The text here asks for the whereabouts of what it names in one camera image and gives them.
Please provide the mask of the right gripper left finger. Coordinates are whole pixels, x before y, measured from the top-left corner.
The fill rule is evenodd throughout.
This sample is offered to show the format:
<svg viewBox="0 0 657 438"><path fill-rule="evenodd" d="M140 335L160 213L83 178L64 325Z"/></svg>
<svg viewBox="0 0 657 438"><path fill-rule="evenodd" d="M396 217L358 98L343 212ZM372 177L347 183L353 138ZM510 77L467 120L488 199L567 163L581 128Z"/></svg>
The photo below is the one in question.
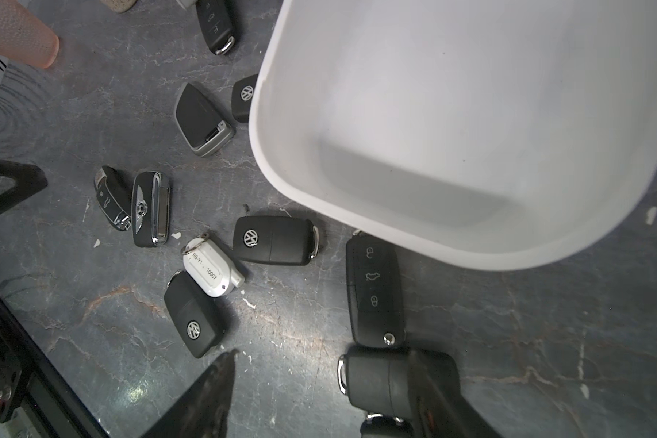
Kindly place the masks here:
<svg viewBox="0 0 657 438"><path fill-rule="evenodd" d="M237 350L220 354L142 437L226 437Z"/></svg>

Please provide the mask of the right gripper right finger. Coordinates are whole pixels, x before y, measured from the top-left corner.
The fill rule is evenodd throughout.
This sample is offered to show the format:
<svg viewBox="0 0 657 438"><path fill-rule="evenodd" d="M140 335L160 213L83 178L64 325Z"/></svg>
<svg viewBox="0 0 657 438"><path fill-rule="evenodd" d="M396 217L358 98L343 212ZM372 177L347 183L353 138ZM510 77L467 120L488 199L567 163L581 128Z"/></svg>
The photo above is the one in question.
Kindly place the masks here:
<svg viewBox="0 0 657 438"><path fill-rule="evenodd" d="M409 423L415 437L498 437L462 394L454 359L442 352L410 350L407 360Z"/></svg>

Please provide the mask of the black VW key bottom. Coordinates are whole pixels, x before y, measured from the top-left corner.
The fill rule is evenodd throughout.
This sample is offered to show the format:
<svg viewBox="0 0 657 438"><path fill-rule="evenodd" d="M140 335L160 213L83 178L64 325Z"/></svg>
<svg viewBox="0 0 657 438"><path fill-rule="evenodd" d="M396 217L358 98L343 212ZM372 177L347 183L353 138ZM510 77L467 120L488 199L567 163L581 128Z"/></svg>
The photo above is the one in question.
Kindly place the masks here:
<svg viewBox="0 0 657 438"><path fill-rule="evenodd" d="M226 324L215 300L184 270L168 282L164 303L186 348L196 359L221 343Z"/></svg>

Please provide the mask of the black key with buttons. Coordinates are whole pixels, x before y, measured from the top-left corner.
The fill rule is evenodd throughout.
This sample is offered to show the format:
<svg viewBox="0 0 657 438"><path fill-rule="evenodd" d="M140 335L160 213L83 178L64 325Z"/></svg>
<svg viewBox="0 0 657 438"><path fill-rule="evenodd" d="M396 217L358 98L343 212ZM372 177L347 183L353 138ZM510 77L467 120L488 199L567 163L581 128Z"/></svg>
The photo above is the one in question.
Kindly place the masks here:
<svg viewBox="0 0 657 438"><path fill-rule="evenodd" d="M395 246L354 235L346 244L346 279L353 340L373 349L402 346L403 288Z"/></svg>

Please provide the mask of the black chrome Bentley key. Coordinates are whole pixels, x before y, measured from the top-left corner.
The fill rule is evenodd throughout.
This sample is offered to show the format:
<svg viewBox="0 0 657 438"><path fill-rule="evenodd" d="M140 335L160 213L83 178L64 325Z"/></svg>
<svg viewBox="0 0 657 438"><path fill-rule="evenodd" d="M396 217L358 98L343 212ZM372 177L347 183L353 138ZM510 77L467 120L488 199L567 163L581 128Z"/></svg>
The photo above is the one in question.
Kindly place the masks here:
<svg viewBox="0 0 657 438"><path fill-rule="evenodd" d="M132 190L131 231L135 246L159 247L169 233L171 207L170 179L161 172L136 175Z"/></svg>

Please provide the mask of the black silver key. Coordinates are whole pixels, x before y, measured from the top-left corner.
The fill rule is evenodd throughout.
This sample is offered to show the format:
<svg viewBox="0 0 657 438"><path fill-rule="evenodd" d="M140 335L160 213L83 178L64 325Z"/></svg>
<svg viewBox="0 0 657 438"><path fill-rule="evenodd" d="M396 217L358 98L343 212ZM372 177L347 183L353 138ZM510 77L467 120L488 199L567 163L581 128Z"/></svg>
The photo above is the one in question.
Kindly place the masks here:
<svg viewBox="0 0 657 438"><path fill-rule="evenodd" d="M184 140L199 157L217 153L235 136L234 127L192 83L184 83L180 88L173 118Z"/></svg>

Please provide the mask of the white storage box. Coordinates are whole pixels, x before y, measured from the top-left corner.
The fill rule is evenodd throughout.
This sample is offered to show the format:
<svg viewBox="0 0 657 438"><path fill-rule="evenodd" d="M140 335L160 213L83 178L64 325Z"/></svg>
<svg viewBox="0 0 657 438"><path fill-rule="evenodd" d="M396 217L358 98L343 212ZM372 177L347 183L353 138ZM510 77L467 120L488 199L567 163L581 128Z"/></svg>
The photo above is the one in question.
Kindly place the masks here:
<svg viewBox="0 0 657 438"><path fill-rule="evenodd" d="M657 171L657 1L286 1L249 136L277 191L392 244L553 263Z"/></svg>

